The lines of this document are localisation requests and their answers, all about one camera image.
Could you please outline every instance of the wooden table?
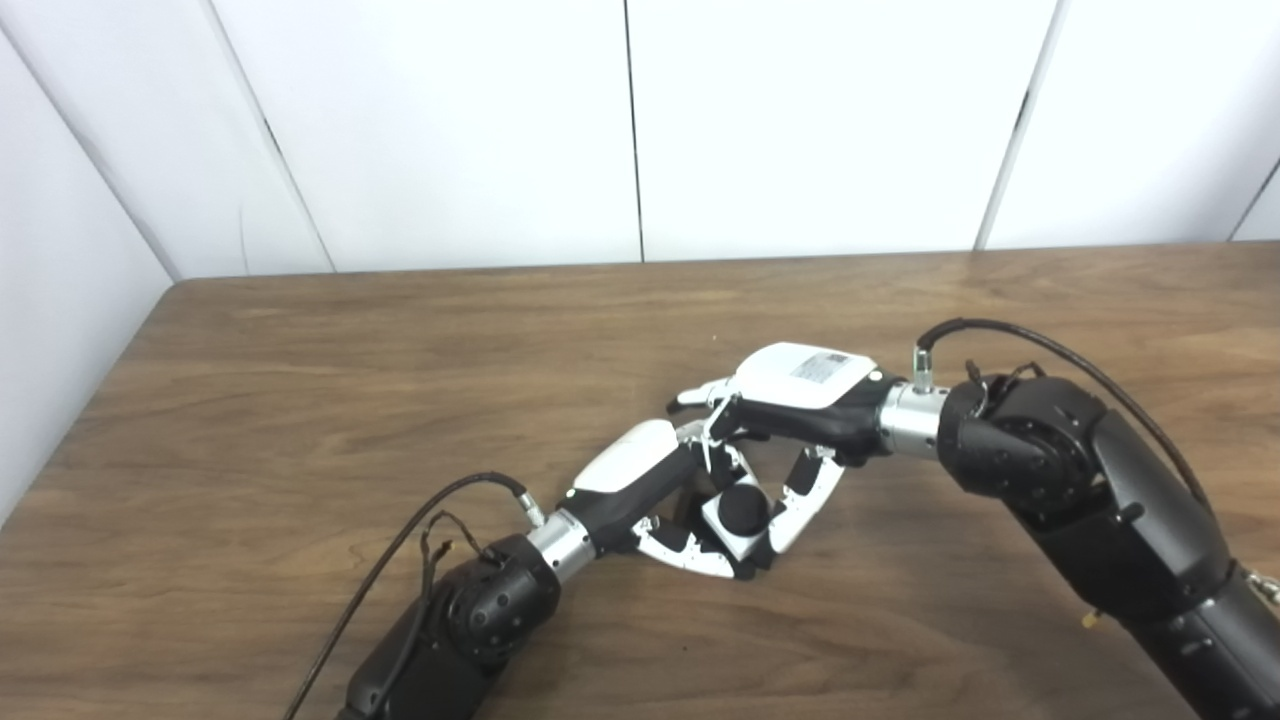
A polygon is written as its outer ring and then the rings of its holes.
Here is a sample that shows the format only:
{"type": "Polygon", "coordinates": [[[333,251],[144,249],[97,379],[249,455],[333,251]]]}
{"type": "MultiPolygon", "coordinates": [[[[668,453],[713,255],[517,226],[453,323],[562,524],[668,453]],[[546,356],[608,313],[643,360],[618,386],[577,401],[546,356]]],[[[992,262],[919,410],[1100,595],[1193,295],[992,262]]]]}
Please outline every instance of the wooden table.
{"type": "MultiPolygon", "coordinates": [[[[906,372],[915,336],[960,314],[1107,369],[1198,468],[1236,553],[1280,574],[1280,243],[195,281],[0,532],[0,714],[276,717],[447,480],[499,469],[549,503],[756,347],[906,372]]],[[[966,357],[1070,374],[974,332],[938,346],[940,380],[966,357]]],[[[780,483],[794,451],[751,456],[780,483]]],[[[497,489],[451,505],[485,538],[521,528],[497,489]]],[[[337,711],[416,562],[370,594],[303,717],[337,711]]],[[[1115,624],[1082,629],[1087,610],[1000,506],[892,457],[846,474],[753,583],[595,564],[481,716],[1192,717],[1115,624]]]]}

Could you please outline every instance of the white wall panel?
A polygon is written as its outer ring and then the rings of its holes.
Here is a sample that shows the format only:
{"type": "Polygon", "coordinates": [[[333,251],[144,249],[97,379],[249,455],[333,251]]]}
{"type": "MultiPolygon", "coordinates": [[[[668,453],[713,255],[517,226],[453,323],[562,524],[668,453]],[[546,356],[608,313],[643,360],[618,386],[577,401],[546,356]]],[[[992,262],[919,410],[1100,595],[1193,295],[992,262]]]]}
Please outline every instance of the white wall panel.
{"type": "Polygon", "coordinates": [[[216,0],[340,270],[639,259],[621,0],[216,0]]]}
{"type": "Polygon", "coordinates": [[[0,0],[0,22],[178,274],[329,270],[204,3],[0,0]]]}
{"type": "Polygon", "coordinates": [[[1051,0],[632,0],[649,259],[973,246],[1051,0]]]}
{"type": "Polygon", "coordinates": [[[1276,177],[1280,173],[1271,177],[1231,240],[1280,240],[1280,179],[1276,177]]]}
{"type": "Polygon", "coordinates": [[[0,37],[0,523],[169,278],[0,37]]]}
{"type": "Polygon", "coordinates": [[[987,246],[1226,240],[1276,88],[1275,0],[1074,0],[987,246]]]}

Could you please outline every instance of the label sticker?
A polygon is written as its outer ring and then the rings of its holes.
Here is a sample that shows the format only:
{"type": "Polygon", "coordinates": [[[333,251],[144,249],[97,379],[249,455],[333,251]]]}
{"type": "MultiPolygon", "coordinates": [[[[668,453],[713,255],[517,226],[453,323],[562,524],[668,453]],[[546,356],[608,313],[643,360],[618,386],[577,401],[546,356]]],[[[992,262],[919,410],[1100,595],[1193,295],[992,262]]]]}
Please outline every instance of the label sticker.
{"type": "Polygon", "coordinates": [[[840,352],[818,352],[801,363],[795,370],[791,370],[791,377],[822,384],[852,359],[852,355],[842,355],[840,352]]]}

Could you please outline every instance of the cable connector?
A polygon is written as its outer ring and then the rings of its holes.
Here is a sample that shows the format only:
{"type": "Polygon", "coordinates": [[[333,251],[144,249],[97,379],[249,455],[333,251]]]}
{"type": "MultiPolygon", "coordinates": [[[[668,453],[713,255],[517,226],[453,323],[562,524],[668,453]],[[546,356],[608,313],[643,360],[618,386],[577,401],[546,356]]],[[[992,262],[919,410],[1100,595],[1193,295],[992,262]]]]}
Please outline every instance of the cable connector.
{"type": "Polygon", "coordinates": [[[529,523],[535,528],[541,528],[547,524],[547,515],[543,515],[543,509],[538,506],[538,501],[534,496],[525,492],[517,496],[516,500],[520,501],[520,507],[525,511],[525,516],[529,518],[529,523]]]}
{"type": "Polygon", "coordinates": [[[1249,582],[1249,587],[1253,588],[1253,592],[1261,594],[1262,598],[1271,605],[1280,607],[1280,580],[1260,575],[1248,569],[1244,570],[1244,579],[1249,582]]]}
{"type": "Polygon", "coordinates": [[[911,352],[911,389],[924,395],[933,389],[933,351],[915,346],[911,352]]]}

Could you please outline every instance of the black cable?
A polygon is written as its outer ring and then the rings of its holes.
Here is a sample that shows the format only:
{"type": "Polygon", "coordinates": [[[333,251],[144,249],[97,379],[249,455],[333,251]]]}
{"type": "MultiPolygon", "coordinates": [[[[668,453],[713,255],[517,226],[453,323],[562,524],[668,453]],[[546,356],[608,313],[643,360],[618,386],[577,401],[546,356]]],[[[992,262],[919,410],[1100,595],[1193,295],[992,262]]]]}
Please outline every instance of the black cable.
{"type": "Polygon", "coordinates": [[[374,705],[365,714],[365,720],[375,720],[378,715],[383,711],[387,705],[387,698],[392,693],[392,687],[396,685],[396,680],[404,674],[404,667],[408,667],[408,660],[413,656],[413,648],[417,647],[417,638],[422,634],[422,625],[426,624],[426,612],[431,606],[431,585],[435,583],[435,568],[440,564],[440,559],[444,553],[453,550],[453,541],[445,541],[435,552],[428,552],[428,539],[431,537],[431,527],[442,516],[448,515],[454,523],[462,528],[466,533],[467,539],[471,541],[472,547],[476,550],[476,555],[480,555],[480,548],[475,544],[471,538],[471,533],[466,530],[466,525],[461,520],[454,518],[451,512],[442,510],[431,518],[431,523],[428,524],[426,529],[422,530],[422,538],[419,541],[419,547],[422,551],[422,589],[417,597],[417,607],[413,609],[413,620],[408,625],[408,633],[404,635],[404,644],[401,646],[399,655],[396,656],[396,662],[392,664],[392,671],[387,674],[387,679],[383,680],[381,687],[374,694],[374,705]]]}
{"type": "Polygon", "coordinates": [[[444,489],[424,502],[422,506],[413,512],[413,516],[410,518],[408,523],[404,523],[401,532],[392,539],[390,544],[387,546],[387,550],[383,551],[381,557],[379,557],[378,561],[374,562],[374,566],[369,569],[369,574],[365,575],[364,580],[361,580],[360,587],[356,588],[356,593],[351,597],[347,607],[343,609],[342,615],[338,616],[338,621],[334,624],[333,630],[329,632],[329,637],[325,638],[324,644],[320,647],[320,653],[316,655],[316,659],[307,670],[306,676],[302,678],[302,684],[298,685],[298,692],[293,696],[293,702],[291,702],[288,710],[284,711],[283,720],[293,720],[293,717],[298,714],[298,708],[302,707],[302,701],[306,700],[307,693],[311,692],[311,687],[315,685],[316,678],[320,676],[320,670],[324,669],[325,662],[329,661],[333,648],[338,644],[338,639],[342,637],[343,630],[347,629],[347,624],[351,623],[351,618],[356,614],[360,603],[364,602],[365,596],[369,594],[369,589],[374,585],[378,575],[380,575],[383,569],[387,568],[387,564],[390,562],[396,551],[404,544],[404,539],[413,532],[413,528],[422,521],[422,518],[426,518],[428,512],[435,510],[435,507],[443,502],[444,498],[467,486],[474,486],[476,483],[495,483],[503,486],[509,489],[517,500],[527,492],[525,486],[507,475],[503,475],[502,473],[476,473],[475,475],[467,475],[453,480],[445,486],[444,489]]]}
{"type": "Polygon", "coordinates": [[[1196,501],[1199,502],[1206,511],[1208,511],[1210,516],[1213,516],[1213,507],[1208,502],[1208,496],[1204,493],[1203,486],[1201,486],[1199,479],[1196,477],[1194,470],[1192,470],[1192,466],[1189,462],[1187,462],[1187,459],[1183,457],[1183,454],[1181,451],[1178,450],[1178,446],[1174,445],[1174,441],[1170,439],[1167,434],[1165,434],[1165,430],[1160,428],[1156,420],[1152,419],[1152,416],[1148,415],[1147,411],[1143,410],[1140,405],[1138,405],[1138,401],[1130,397],[1129,393],[1126,393],[1119,386],[1119,383],[1108,378],[1107,374],[1103,373],[1097,365],[1089,363],[1088,360],[1082,357],[1078,352],[1066,347],[1065,345],[1047,336],[1042,336],[1036,331],[1030,331],[1021,325],[1015,325],[1012,323],[1006,323],[1004,320],[988,320],[983,318],[955,318],[951,320],[946,320],[945,323],[938,323],[937,325],[925,331],[924,334],[922,334],[920,338],[915,341],[915,346],[920,350],[931,351],[933,350],[933,345],[937,341],[942,340],[943,337],[970,328],[996,331],[1020,337],[1028,342],[1043,347],[1044,350],[1048,350],[1053,355],[1057,355],[1062,360],[1066,360],[1071,365],[1075,365],[1076,368],[1083,370],[1084,374],[1089,375],[1089,378],[1093,379],[1093,382],[1098,383],[1100,386],[1102,386],[1103,389],[1111,393],[1111,396],[1115,397],[1116,401],[1125,410],[1128,410],[1130,415],[1137,418],[1138,423],[1142,424],[1142,427],[1146,428],[1148,433],[1151,433],[1151,437],[1156,439],[1156,443],[1160,445],[1160,447],[1165,451],[1165,455],[1169,456],[1169,460],[1172,461],[1174,468],[1178,469],[1178,474],[1181,475],[1183,483],[1187,484],[1187,489],[1192,493],[1192,497],[1194,497],[1196,501]]]}

